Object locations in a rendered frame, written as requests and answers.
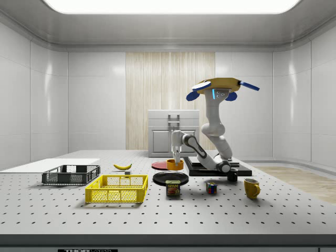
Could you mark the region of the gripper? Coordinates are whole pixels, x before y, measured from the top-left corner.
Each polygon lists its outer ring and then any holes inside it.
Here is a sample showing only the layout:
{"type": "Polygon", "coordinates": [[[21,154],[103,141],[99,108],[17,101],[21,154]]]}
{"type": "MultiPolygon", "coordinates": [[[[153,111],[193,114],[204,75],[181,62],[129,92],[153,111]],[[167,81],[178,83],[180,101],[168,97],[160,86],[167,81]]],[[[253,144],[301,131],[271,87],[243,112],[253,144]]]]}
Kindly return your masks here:
{"type": "Polygon", "coordinates": [[[176,165],[178,165],[181,160],[180,152],[181,152],[181,146],[172,146],[173,158],[176,165]]]}

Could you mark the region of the yellow bowl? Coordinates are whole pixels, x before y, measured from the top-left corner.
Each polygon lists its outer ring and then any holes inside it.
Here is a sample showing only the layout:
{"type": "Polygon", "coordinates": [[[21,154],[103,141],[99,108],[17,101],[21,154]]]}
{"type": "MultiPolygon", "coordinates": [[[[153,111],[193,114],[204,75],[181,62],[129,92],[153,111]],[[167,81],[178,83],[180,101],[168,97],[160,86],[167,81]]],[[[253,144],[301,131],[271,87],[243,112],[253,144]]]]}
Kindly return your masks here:
{"type": "Polygon", "coordinates": [[[184,167],[184,161],[180,160],[178,163],[175,162],[174,159],[166,160],[166,168],[171,171],[182,170],[184,167]]]}

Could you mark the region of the white cabinet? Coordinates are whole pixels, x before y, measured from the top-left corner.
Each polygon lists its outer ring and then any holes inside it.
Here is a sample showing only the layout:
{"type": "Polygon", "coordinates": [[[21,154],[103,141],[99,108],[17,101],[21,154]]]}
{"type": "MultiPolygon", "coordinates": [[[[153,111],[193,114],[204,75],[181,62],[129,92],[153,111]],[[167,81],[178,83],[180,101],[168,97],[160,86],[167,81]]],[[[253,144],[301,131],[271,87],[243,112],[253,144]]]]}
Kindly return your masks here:
{"type": "Polygon", "coordinates": [[[148,155],[170,157],[171,133],[181,130],[194,135],[200,134],[198,110],[149,110],[148,111],[148,155]]]}

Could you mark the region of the black plate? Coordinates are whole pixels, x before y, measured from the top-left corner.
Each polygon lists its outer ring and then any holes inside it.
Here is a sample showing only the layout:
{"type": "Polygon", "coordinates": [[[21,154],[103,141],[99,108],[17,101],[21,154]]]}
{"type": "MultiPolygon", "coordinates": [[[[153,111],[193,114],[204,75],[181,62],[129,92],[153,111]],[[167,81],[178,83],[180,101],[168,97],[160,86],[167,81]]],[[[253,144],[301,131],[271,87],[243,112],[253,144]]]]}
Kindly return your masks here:
{"type": "Polygon", "coordinates": [[[159,172],[153,175],[153,182],[160,186],[165,186],[166,181],[179,180],[180,185],[184,185],[188,182],[188,176],[181,172],[165,171],[159,172]]]}

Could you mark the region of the flat-sided can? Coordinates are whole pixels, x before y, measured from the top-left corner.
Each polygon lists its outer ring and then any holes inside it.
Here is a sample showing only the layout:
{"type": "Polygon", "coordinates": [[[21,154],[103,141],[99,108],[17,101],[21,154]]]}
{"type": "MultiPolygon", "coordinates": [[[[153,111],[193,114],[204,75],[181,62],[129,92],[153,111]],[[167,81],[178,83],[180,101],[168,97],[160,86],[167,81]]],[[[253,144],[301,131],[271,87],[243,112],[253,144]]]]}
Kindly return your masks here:
{"type": "Polygon", "coordinates": [[[166,180],[166,194],[167,196],[179,196],[180,195],[180,180],[166,180]]]}

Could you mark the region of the yellow basket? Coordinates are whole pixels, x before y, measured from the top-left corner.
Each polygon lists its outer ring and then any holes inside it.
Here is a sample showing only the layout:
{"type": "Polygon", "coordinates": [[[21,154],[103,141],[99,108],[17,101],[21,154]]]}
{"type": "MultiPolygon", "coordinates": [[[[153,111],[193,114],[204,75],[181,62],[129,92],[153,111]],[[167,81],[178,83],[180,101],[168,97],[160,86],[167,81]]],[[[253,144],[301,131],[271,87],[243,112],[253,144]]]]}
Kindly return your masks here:
{"type": "Polygon", "coordinates": [[[101,175],[85,188],[87,203],[142,203],[147,175],[101,175]]]}

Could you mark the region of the drone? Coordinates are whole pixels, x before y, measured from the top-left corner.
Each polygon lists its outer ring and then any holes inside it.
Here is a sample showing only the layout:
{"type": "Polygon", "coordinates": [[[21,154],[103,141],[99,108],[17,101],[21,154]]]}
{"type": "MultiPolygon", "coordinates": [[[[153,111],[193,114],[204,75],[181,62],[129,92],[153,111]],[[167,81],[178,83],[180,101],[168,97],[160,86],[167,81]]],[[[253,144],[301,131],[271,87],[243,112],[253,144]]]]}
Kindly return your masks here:
{"type": "Polygon", "coordinates": [[[240,89],[241,86],[253,89],[258,91],[259,87],[251,85],[249,83],[243,82],[241,80],[235,78],[213,78],[207,79],[199,82],[198,84],[192,87],[192,92],[190,92],[186,99],[187,101],[193,101],[198,98],[200,94],[203,94],[205,90],[211,89],[213,93],[213,99],[218,97],[217,93],[214,89],[230,89],[228,97],[225,99],[226,101],[234,101],[237,99],[236,91],[240,89]]]}

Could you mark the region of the yellow mug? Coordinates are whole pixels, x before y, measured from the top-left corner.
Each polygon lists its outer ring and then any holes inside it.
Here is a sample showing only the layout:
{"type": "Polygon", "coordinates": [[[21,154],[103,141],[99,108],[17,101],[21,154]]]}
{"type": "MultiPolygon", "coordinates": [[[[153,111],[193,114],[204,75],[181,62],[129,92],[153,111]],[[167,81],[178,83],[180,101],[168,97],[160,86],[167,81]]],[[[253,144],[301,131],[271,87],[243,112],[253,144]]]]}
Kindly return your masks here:
{"type": "Polygon", "coordinates": [[[248,198],[256,199],[260,193],[259,182],[252,178],[244,179],[245,193],[248,198]]]}

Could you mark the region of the dark grey basket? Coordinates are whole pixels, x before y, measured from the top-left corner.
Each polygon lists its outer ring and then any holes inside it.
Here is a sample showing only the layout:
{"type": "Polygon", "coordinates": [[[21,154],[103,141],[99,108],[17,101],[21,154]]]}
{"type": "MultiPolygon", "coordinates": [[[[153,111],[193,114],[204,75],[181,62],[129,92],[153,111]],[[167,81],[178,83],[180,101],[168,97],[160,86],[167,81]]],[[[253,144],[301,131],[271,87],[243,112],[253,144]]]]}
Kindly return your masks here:
{"type": "Polygon", "coordinates": [[[61,165],[42,174],[42,183],[86,185],[100,174],[99,165],[61,165]]]}

